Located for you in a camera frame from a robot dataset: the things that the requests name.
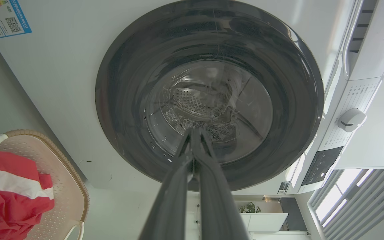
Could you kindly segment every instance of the window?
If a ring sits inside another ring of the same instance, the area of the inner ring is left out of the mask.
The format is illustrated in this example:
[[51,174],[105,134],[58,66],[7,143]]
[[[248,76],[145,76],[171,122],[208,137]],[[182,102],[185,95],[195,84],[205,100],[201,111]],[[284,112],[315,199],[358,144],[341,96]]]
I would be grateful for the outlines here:
[[348,190],[349,186],[356,179],[358,174],[361,172],[361,169],[346,169],[343,170],[342,175],[337,180],[336,185],[342,193],[345,193]]
[[372,172],[373,169],[333,171],[324,187],[317,190],[315,198],[312,200],[315,214],[323,228],[325,228],[348,203],[346,196],[348,196],[349,193],[354,194],[357,192],[357,190],[351,189],[361,187]]
[[370,176],[370,174],[373,172],[374,169],[369,169],[364,176],[359,180],[359,182],[356,184],[358,187],[361,187],[361,185],[365,182],[365,180]]
[[324,200],[321,202],[317,210],[315,211],[318,219],[321,221],[327,215],[327,213],[333,208],[337,201],[342,196],[342,193],[338,190],[337,187],[333,187]]

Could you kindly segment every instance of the laundry basket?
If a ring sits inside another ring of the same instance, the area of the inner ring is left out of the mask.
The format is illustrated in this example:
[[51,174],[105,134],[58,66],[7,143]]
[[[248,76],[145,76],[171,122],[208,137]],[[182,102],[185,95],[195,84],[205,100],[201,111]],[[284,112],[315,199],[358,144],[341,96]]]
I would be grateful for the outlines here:
[[84,182],[55,144],[37,131],[15,130],[0,135],[0,151],[34,160],[38,171],[49,173],[53,182],[54,208],[42,214],[26,239],[65,240],[79,227],[81,240],[90,199]]

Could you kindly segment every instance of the white stripe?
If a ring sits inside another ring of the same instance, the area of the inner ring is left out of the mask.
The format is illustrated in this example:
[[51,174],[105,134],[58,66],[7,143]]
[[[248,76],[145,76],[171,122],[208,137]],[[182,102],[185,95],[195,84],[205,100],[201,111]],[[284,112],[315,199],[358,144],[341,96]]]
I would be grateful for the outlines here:
[[48,197],[54,199],[53,188],[42,189],[38,181],[23,178],[0,170],[0,191],[17,193],[30,199]]

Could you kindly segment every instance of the potted plant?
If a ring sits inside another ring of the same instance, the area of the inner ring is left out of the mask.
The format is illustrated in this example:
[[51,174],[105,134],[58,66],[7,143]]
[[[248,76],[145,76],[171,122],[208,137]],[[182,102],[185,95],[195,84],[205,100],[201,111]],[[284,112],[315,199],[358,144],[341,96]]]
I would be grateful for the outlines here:
[[252,213],[252,214],[259,214],[261,213],[261,209],[258,206],[255,206],[254,203],[249,202],[245,206],[241,206],[239,208],[240,213]]

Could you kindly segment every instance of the white dial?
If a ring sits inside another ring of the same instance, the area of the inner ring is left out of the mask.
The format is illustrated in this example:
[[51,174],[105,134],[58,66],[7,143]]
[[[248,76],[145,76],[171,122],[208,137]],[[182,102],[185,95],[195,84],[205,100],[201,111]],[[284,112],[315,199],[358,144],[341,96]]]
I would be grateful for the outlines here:
[[367,115],[358,108],[352,108],[346,111],[338,120],[337,125],[339,128],[346,132],[353,132],[367,119]]

